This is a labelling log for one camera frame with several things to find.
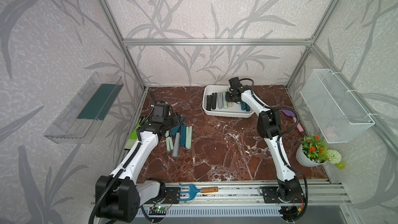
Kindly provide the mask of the grey-blue pruning pliers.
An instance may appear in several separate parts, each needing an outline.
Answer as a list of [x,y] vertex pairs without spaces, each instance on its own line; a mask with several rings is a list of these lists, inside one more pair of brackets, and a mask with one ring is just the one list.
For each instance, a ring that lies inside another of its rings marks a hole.
[[217,107],[218,107],[218,109],[223,109],[223,94],[222,94],[222,92],[217,92]]

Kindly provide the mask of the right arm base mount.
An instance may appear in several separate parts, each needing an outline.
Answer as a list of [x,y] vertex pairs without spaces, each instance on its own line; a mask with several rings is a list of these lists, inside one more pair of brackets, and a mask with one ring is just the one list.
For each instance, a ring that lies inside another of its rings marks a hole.
[[307,203],[305,193],[298,188],[290,189],[281,186],[278,187],[263,186],[259,187],[258,191],[262,196],[264,203],[274,203],[274,204]]

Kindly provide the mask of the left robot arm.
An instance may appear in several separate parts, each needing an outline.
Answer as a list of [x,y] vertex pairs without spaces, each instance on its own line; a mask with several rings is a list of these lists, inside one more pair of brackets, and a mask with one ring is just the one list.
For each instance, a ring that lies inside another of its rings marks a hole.
[[136,130],[137,141],[122,162],[95,184],[95,206],[88,222],[105,218],[114,223],[130,223],[147,201],[164,195],[160,180],[147,180],[138,185],[137,179],[145,162],[162,137],[182,123],[171,105],[154,103],[152,112]]

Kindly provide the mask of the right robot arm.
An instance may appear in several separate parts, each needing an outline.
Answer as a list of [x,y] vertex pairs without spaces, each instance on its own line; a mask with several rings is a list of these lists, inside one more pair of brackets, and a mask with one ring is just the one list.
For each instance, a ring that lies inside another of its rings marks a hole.
[[229,90],[226,93],[226,101],[237,104],[245,103],[258,116],[257,132],[263,138],[271,153],[278,181],[277,195],[282,202],[290,202],[296,197],[302,197],[306,201],[307,191],[302,190],[298,174],[303,172],[294,169],[289,162],[283,146],[282,136],[296,128],[297,123],[288,130],[282,131],[280,111],[290,110],[288,107],[269,106],[263,102],[254,92],[254,81],[247,79],[251,85],[243,85],[244,79],[233,77],[229,80]]

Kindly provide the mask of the mint pruning pliers diagonal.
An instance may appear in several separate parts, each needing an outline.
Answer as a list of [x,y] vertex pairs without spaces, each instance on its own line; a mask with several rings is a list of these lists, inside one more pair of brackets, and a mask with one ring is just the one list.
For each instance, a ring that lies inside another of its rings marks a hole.
[[226,100],[226,92],[222,93],[222,99],[223,99],[223,108],[227,109],[228,108],[228,102]]

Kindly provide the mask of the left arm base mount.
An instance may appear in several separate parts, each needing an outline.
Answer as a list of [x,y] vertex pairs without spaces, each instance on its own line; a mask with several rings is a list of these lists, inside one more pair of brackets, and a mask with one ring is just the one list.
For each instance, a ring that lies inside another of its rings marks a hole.
[[160,199],[156,200],[157,204],[174,205],[179,204],[180,187],[165,187],[160,191]]

